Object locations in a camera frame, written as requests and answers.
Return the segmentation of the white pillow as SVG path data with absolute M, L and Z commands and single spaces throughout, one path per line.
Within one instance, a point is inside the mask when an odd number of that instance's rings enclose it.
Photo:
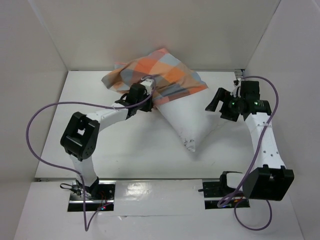
M 207 88 L 157 106 L 184 147 L 192 153 L 212 131 L 224 124 L 218 113 L 205 110 L 213 97 L 213 91 Z

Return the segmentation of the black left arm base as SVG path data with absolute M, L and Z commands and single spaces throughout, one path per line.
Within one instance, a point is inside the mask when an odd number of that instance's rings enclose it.
M 60 188 L 69 190 L 68 212 L 82 212 L 83 211 L 83 191 L 76 182 L 72 184 L 61 183 Z M 99 209 L 101 212 L 111 212 L 114 210 L 114 199 L 116 191 L 116 182 L 102 180 L 94 192 L 86 193 L 85 205 L 87 212 L 95 212 Z

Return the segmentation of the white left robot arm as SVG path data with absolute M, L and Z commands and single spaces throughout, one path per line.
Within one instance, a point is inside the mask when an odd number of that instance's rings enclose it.
M 95 173 L 92 159 L 99 133 L 113 124 L 129 119 L 137 111 L 150 112 L 153 108 L 154 89 L 155 82 L 148 78 L 131 85 L 129 92 L 115 101 L 110 109 L 89 114 L 75 112 L 71 116 L 60 144 L 78 172 L 76 182 L 86 199 L 92 200 L 99 193 L 99 178 Z

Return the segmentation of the orange grey checked pillowcase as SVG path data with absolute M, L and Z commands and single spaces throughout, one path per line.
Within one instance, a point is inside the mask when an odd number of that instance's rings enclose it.
M 208 88 L 198 73 L 189 69 L 165 48 L 128 63 L 116 64 L 114 70 L 101 81 L 107 89 L 124 94 L 131 85 L 144 78 L 155 80 L 153 102 L 156 105 L 163 105 Z

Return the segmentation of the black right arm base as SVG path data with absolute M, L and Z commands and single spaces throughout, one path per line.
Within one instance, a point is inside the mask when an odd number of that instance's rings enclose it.
M 233 192 L 230 187 L 223 187 L 220 180 L 203 180 L 202 186 L 197 190 L 204 197 L 204 208 L 206 210 L 219 209 L 219 200 L 227 194 Z M 238 208 L 249 208 L 249 201 L 243 196 L 242 193 L 238 193 L 232 200 L 224 205 L 221 209 L 234 209 L 237 205 Z

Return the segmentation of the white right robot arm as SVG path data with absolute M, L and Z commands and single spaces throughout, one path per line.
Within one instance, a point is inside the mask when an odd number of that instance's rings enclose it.
M 224 171 L 218 190 L 227 199 L 241 192 L 247 199 L 281 201 L 294 180 L 294 172 L 281 159 L 272 128 L 275 111 L 267 100 L 260 99 L 258 81 L 237 81 L 234 91 L 218 88 L 205 108 L 214 112 L 219 104 L 221 118 L 236 122 L 239 116 L 249 130 L 254 150 L 246 173 Z

